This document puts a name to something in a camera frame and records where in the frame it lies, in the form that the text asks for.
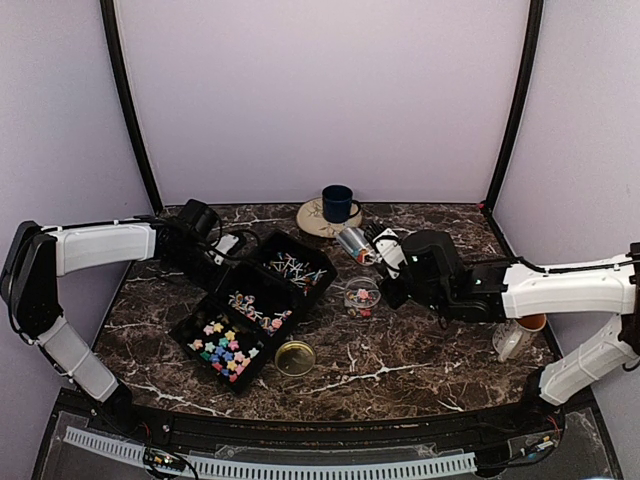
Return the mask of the clear plastic jar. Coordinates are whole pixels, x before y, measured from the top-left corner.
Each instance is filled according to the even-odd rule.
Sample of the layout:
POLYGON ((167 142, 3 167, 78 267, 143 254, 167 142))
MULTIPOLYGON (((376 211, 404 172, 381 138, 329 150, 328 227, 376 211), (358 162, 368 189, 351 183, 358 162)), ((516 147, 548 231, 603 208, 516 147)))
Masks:
POLYGON ((381 298, 382 294, 377 283, 368 277, 356 277, 349 280, 343 292, 346 312, 354 318, 371 318, 373 310, 381 298))

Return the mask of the black three-compartment candy tray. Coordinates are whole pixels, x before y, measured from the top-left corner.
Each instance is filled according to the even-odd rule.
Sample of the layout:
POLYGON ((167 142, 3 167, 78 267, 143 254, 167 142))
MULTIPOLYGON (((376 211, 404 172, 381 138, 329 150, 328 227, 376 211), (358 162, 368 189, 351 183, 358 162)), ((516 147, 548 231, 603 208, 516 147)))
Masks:
POLYGON ((323 251, 279 230, 226 271, 169 335, 242 393, 337 277, 323 251))

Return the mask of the metal scoop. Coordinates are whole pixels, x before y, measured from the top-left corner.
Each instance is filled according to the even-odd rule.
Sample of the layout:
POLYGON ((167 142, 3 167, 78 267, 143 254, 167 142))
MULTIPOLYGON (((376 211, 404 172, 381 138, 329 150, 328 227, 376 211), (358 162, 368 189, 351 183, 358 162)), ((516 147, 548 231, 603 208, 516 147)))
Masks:
POLYGON ((336 240, 358 264, 371 266, 375 262, 375 252, 359 227, 345 227, 336 235, 336 240))

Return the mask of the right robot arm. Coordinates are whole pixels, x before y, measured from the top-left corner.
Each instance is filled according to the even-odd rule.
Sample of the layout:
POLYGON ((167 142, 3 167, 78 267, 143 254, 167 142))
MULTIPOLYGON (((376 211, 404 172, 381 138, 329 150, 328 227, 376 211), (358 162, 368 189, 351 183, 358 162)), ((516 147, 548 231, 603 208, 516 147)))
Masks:
POLYGON ((520 320, 538 314, 607 312, 590 339, 531 374, 510 424, 534 432, 549 409, 566 403, 618 367, 639 359, 639 245, 592 262, 537 266, 522 257, 467 266, 451 236, 421 230, 401 239, 390 229, 370 241, 387 270, 380 290, 397 309, 412 300, 446 320, 520 320))

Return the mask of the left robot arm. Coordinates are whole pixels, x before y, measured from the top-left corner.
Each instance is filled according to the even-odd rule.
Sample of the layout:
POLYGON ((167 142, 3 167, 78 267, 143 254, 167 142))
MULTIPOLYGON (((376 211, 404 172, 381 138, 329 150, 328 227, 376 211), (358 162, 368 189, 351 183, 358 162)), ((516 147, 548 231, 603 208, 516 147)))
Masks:
POLYGON ((131 393, 94 352, 98 323, 75 322, 74 313, 103 319, 117 282, 134 263, 157 261, 203 289, 242 245, 217 213, 190 200, 175 216, 142 215, 71 225, 24 221, 1 269, 1 301, 13 333, 39 350, 57 372, 103 406, 101 417, 120 436, 141 427, 131 393))

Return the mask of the dark blue mug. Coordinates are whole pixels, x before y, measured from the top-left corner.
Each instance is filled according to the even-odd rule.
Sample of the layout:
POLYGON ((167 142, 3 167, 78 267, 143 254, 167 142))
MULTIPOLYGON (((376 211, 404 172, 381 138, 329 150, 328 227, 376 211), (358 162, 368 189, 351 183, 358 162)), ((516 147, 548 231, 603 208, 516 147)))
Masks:
POLYGON ((353 195, 345 185, 326 186, 322 190, 323 218, 329 223, 339 224, 356 217, 361 212, 361 204, 353 195))

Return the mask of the beige ceramic plate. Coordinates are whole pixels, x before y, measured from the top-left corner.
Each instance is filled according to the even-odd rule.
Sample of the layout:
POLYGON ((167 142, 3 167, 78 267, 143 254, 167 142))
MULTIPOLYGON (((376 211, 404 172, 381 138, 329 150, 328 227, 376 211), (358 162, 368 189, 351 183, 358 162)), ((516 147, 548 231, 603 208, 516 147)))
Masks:
POLYGON ((356 215, 343 223, 331 223, 323 216, 323 205, 320 197, 305 202, 298 210, 296 224, 304 232, 327 239, 334 239, 347 227, 359 227, 363 220, 362 212, 356 205, 351 207, 356 215))

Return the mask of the gold jar lid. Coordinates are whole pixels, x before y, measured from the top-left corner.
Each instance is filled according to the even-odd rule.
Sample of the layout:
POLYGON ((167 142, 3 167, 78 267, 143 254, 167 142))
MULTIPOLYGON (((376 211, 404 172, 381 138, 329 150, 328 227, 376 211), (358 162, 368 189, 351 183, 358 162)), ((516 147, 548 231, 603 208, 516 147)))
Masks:
POLYGON ((307 343, 288 341, 276 351, 274 364, 276 369, 289 377, 300 377, 308 374, 316 363, 316 353, 307 343))

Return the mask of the white mug yellow inside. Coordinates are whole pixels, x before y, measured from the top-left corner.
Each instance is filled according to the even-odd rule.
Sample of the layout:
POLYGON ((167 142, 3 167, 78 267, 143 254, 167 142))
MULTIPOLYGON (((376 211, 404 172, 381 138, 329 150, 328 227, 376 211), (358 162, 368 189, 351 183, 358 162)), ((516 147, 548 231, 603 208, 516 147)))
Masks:
POLYGON ((511 319, 500 324, 492 337, 492 346, 497 353, 498 361, 505 363, 510 359, 517 358, 522 351, 531 346, 546 324, 545 314, 511 319))

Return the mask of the left black frame post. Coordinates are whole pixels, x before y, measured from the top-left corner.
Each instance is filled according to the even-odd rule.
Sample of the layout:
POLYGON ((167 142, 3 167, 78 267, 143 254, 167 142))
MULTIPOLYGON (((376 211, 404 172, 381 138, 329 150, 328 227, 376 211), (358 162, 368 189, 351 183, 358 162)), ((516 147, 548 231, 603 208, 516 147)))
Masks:
POLYGON ((164 205, 152 172, 151 162, 134 105, 116 15, 116 4, 112 0, 100 0, 99 4, 112 75, 138 173, 152 211, 160 213, 164 209, 164 205))

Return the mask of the black frame post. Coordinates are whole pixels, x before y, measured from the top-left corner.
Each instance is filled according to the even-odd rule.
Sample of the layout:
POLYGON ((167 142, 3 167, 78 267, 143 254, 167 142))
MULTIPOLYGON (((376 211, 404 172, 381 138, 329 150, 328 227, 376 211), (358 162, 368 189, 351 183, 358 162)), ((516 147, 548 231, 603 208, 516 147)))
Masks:
POLYGON ((134 105, 116 15, 116 4, 112 0, 100 0, 99 4, 112 75, 138 173, 152 211, 160 213, 164 209, 164 205, 152 172, 151 162, 134 105))
POLYGON ((494 213, 515 148, 533 73, 544 4, 544 0, 531 0, 529 2, 523 48, 511 106, 496 165, 489 183, 486 198, 483 201, 484 211, 487 216, 492 216, 494 213))

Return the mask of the right black frame post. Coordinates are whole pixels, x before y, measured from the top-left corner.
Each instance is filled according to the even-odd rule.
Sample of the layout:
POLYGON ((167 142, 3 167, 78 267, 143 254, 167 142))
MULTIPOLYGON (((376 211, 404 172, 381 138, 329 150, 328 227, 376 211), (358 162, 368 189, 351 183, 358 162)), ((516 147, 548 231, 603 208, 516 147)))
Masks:
POLYGON ((531 0, 529 2, 523 48, 511 106, 496 165, 489 183, 486 198, 483 201, 484 211, 487 216, 492 216, 494 213, 515 148, 533 73, 544 4, 544 0, 531 0))

